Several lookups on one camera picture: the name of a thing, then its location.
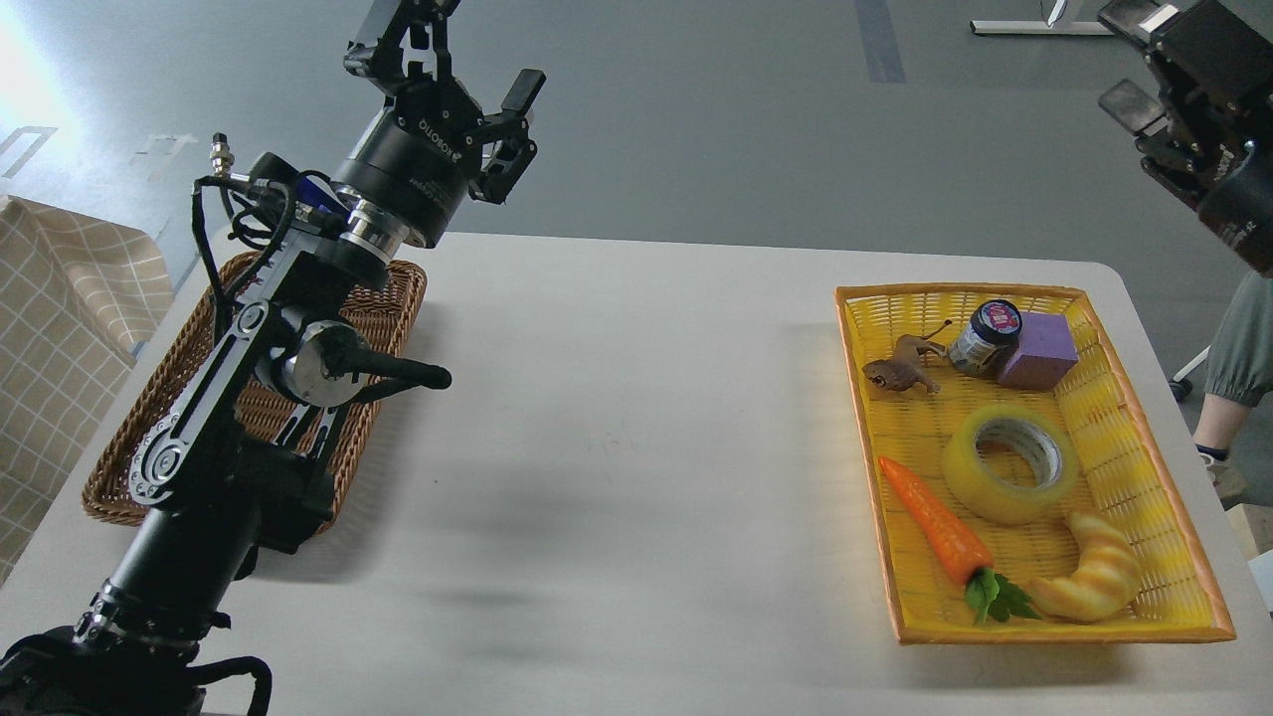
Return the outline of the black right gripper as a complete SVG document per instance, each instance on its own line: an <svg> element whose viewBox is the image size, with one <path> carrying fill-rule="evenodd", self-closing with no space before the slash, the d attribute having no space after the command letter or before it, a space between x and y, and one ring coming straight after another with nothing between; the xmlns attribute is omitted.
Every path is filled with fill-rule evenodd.
<svg viewBox="0 0 1273 716"><path fill-rule="evenodd" d="M1137 139L1146 171L1253 270L1270 276L1270 42L1221 1L1109 1L1097 23L1143 59L1097 104Z"/></svg>

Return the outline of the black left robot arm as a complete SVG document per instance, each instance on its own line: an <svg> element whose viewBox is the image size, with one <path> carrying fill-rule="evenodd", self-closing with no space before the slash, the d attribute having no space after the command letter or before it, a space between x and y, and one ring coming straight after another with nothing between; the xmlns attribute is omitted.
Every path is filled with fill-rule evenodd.
<svg viewBox="0 0 1273 716"><path fill-rule="evenodd" d="M255 684L255 656L197 662L220 603L260 549L292 554L332 516L328 468L355 405L452 377L378 352L339 310L379 290L404 245L435 248L465 197L505 201L537 153L524 69L485 113L452 73L454 1L377 1L344 68L384 96L334 176L264 155L236 173L227 135L192 186L192 234L211 290L211 349L127 471L146 517L76 626L29 634L3 660L5 715L200 715L207 688Z"/></svg>

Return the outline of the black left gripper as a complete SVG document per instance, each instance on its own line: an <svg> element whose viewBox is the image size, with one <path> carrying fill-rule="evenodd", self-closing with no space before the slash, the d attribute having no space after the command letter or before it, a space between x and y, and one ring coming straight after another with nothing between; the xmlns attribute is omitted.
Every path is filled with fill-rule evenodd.
<svg viewBox="0 0 1273 716"><path fill-rule="evenodd" d="M335 171L334 183L409 226L409 245L418 248L435 248L467 196L467 182L474 200L503 204L538 152L530 113L545 73L521 70L499 112L482 118L481 104L452 73L449 17L458 6L374 1L344 54L346 73L368 79L384 104ZM432 50L434 68L405 62L405 46ZM465 132L477 148L491 148L480 167Z"/></svg>

